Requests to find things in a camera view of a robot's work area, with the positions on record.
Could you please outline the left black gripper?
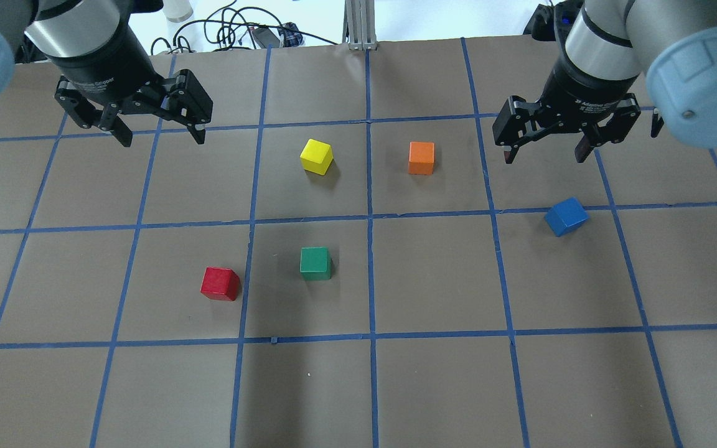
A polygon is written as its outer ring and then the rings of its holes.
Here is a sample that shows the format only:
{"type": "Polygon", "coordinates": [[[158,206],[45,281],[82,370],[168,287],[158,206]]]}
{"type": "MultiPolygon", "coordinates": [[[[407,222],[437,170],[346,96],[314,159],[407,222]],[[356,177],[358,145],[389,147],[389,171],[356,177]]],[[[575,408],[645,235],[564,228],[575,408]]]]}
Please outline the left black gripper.
{"type": "Polygon", "coordinates": [[[119,24],[102,48],[90,54],[48,57],[60,69],[55,100],[83,129],[97,128],[131,147],[132,131],[123,114],[153,114],[187,128],[205,144],[213,100],[190,69],[162,78],[128,24],[119,24]],[[102,105],[97,108],[93,103],[102,105]]]}

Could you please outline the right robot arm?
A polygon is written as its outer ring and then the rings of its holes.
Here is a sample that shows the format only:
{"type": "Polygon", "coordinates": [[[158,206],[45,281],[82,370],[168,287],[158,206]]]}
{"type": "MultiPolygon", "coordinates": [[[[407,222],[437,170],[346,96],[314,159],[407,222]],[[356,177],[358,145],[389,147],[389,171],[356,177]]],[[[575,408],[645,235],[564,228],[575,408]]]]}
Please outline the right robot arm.
{"type": "Polygon", "coordinates": [[[557,42],[560,56],[540,98],[510,96],[492,126],[512,164],[526,144],[580,133],[585,162],[619,144],[641,114],[639,76],[654,103],[651,135],[717,148],[717,1],[563,1],[536,9],[527,34],[557,42]]]}

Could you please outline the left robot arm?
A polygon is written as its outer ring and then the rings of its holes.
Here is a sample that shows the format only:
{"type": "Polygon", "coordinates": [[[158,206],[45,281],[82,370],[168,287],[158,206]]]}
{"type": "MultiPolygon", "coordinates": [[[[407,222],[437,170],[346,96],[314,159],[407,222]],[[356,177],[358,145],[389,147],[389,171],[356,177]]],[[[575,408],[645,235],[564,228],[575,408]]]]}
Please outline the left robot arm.
{"type": "Polygon", "coordinates": [[[54,94],[72,121],[97,128],[123,147],[132,142],[125,114],[153,114],[205,141],[213,100],[189,69],[157,74],[129,26],[133,14],[157,12],[165,1],[0,1],[0,94],[29,40],[62,77],[54,94]]]}

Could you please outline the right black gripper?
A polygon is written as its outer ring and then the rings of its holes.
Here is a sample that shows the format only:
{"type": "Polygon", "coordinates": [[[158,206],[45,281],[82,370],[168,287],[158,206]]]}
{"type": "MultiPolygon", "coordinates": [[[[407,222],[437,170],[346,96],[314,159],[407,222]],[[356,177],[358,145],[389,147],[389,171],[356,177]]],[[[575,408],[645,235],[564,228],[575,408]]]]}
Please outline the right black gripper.
{"type": "Polygon", "coordinates": [[[570,62],[555,63],[540,99],[527,102],[510,96],[492,125],[494,142],[512,164],[526,144],[552,134],[583,133],[575,147],[578,164],[607,142],[619,144],[640,116],[633,78],[603,80],[583,73],[570,62]]]}

